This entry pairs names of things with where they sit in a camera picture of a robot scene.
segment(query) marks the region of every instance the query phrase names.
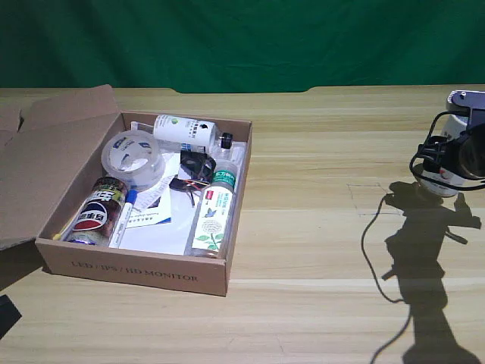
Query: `plastic bottle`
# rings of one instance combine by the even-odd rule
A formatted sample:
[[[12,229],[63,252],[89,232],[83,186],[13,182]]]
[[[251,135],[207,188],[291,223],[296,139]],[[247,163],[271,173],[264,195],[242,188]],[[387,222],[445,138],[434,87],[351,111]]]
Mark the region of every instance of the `plastic bottle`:
[[[219,148],[230,149],[233,142],[233,134],[223,133],[216,123],[173,115],[157,116],[153,136],[179,143],[182,150],[209,155]]]
[[[190,229],[185,255],[220,258],[229,235],[237,166],[220,160],[212,184],[201,192],[201,199]]]

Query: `black object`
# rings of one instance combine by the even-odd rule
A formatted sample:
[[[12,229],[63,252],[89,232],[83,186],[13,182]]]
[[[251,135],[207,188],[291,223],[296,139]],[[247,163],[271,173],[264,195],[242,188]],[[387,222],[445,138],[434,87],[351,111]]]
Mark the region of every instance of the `black object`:
[[[222,133],[221,137],[221,148],[222,149],[230,149],[233,145],[233,134],[230,133]]]
[[[188,193],[194,206],[193,193],[211,184],[215,165],[215,160],[205,153],[183,150],[180,152],[180,166],[190,175],[190,179],[174,178],[169,186],[172,190]]]
[[[22,315],[6,294],[0,296],[0,339],[20,320]]]
[[[180,152],[180,166],[190,175],[192,180],[211,183],[215,165],[215,160],[205,153],[186,150]]]
[[[439,173],[441,168],[466,179],[485,182],[485,93],[478,91],[453,91],[448,96],[448,109],[439,113],[431,124],[423,144],[409,163],[411,173],[417,178],[459,191],[481,190],[485,184],[460,187],[425,177],[414,168],[417,158],[423,159],[425,171]],[[456,139],[446,136],[431,136],[436,122],[444,115],[459,115],[468,118],[465,131]]]

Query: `black bottle cap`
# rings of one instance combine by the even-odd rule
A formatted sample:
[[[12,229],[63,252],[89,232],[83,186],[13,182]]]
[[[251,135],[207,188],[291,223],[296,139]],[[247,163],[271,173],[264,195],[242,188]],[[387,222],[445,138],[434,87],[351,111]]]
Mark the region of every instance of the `black bottle cap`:
[[[221,137],[221,148],[223,149],[230,149],[233,145],[233,134],[231,133],[222,133]]]

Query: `green label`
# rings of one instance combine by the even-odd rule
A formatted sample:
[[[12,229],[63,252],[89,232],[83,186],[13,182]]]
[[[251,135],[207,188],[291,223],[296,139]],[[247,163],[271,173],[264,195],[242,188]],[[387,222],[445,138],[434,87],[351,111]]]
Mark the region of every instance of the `green label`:
[[[214,173],[214,179],[212,180],[212,183],[214,182],[225,182],[234,188],[236,185],[236,176],[230,171],[217,171]]]

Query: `bottle label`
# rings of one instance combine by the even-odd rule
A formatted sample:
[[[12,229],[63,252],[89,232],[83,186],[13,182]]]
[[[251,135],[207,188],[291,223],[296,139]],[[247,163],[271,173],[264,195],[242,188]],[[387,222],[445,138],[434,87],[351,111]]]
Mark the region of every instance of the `bottle label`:
[[[224,182],[234,188],[234,186],[236,185],[236,176],[233,172],[225,171],[223,169],[214,173],[212,183],[214,182]]]
[[[233,193],[221,186],[204,190],[192,248],[218,252],[224,241]]]
[[[208,150],[214,142],[214,126],[210,121],[159,115],[155,120],[153,136],[156,139],[181,143],[185,150],[198,152],[196,146]]]

